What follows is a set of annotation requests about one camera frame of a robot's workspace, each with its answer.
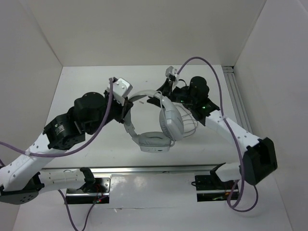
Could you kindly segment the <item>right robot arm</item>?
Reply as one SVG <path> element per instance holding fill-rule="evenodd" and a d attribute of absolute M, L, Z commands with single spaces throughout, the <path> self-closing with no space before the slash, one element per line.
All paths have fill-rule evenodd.
<path fill-rule="evenodd" d="M 149 103 L 159 106 L 154 97 L 165 96 L 174 103 L 181 103 L 195 120 L 215 131 L 239 152 L 239 162 L 220 164 L 210 177 L 212 187 L 222 188 L 228 181 L 244 180 L 255 186 L 278 167 L 274 143 L 246 131 L 222 113 L 222 109 L 208 97 L 209 87 L 203 77 L 195 76 L 188 86 L 173 87 L 170 80 L 158 90 L 150 91 Z"/>

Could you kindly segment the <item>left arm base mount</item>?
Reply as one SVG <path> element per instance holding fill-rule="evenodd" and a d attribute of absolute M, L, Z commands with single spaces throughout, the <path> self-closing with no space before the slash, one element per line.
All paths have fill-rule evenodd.
<path fill-rule="evenodd" d="M 69 205 L 108 204 L 111 176 L 105 175 L 95 179 L 95 184 L 87 192 L 83 192 L 81 189 L 67 189 L 65 193 L 67 203 Z"/>

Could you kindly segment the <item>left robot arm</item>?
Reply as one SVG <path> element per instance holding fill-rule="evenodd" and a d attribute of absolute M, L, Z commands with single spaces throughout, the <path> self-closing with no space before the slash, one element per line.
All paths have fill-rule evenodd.
<path fill-rule="evenodd" d="M 127 97 L 123 103 L 118 103 L 108 91 L 103 95 L 88 92 L 76 99 L 67 113 L 56 116 L 44 127 L 27 151 L 1 167 L 1 202 L 22 205 L 49 191 L 72 188 L 87 193 L 93 190 L 97 180 L 89 167 L 52 172 L 45 166 L 83 143 L 87 134 L 95 139 L 103 126 L 112 120 L 123 123 L 132 107 L 133 103 Z"/>

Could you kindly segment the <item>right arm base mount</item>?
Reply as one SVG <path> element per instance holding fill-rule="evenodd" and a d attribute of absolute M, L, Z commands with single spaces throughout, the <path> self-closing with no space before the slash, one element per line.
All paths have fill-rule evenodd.
<path fill-rule="evenodd" d="M 214 170 L 196 173 L 191 185 L 196 189 L 197 202 L 226 201 L 235 181 L 221 181 Z"/>

